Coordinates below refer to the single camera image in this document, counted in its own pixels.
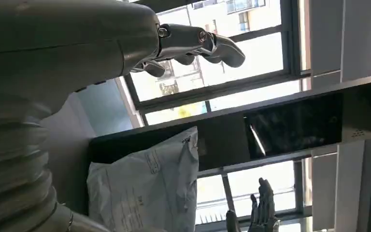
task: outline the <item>robotic hand with raised fingers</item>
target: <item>robotic hand with raised fingers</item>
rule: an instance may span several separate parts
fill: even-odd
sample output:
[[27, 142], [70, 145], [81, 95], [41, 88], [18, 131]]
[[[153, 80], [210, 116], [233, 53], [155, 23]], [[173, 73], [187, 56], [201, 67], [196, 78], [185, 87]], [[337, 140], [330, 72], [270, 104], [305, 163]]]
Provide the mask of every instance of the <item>robotic hand with raised fingers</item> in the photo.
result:
[[[252, 194], [251, 224], [248, 232], [278, 232], [279, 220], [275, 217], [274, 193], [268, 180], [259, 179], [259, 204]], [[241, 232], [234, 211], [227, 212], [227, 231]]]

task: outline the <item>robotic hand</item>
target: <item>robotic hand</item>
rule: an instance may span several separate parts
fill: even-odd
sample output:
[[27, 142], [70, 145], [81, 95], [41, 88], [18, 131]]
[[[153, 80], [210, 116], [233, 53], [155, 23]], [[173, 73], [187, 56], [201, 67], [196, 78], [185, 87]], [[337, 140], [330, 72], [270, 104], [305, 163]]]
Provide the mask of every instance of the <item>robotic hand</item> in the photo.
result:
[[[279, 220], [275, 217], [273, 191], [268, 180], [259, 179], [259, 205], [252, 194], [251, 224], [248, 232], [278, 232]], [[241, 232], [235, 212], [227, 212], [227, 231]]]
[[146, 71], [160, 77], [165, 69], [159, 61], [175, 59], [189, 65], [196, 55], [203, 56], [211, 63], [223, 61], [233, 68], [241, 66], [245, 60], [244, 54], [231, 39], [206, 32], [202, 28], [163, 24], [158, 27], [157, 33], [159, 54], [156, 58], [140, 62], [133, 71]]

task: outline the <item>balcony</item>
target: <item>balcony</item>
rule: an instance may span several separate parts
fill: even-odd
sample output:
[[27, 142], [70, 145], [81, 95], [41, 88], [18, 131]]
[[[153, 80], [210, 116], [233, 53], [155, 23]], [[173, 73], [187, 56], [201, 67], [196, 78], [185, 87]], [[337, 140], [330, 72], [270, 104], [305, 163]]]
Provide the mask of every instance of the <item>balcony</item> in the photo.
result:
[[265, 0], [228, 0], [227, 13], [232, 14], [261, 6], [265, 6]]

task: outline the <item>white plastic bag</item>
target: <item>white plastic bag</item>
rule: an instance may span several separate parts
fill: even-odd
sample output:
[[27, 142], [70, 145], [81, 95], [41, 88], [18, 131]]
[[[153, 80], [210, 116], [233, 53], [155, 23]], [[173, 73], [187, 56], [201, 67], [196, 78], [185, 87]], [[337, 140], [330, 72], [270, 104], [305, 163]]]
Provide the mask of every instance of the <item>white plastic bag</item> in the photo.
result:
[[89, 216], [115, 232], [194, 232], [197, 127], [112, 164], [91, 163]]

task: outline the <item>screw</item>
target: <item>screw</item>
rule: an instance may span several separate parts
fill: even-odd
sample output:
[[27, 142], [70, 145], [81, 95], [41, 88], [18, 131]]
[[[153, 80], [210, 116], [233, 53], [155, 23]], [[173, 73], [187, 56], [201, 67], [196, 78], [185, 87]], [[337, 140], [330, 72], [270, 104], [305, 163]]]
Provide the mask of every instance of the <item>screw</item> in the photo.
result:
[[159, 37], [167, 37], [169, 35], [169, 31], [165, 28], [159, 28], [157, 33]]
[[207, 33], [205, 31], [199, 32], [199, 41], [203, 43], [207, 39]]

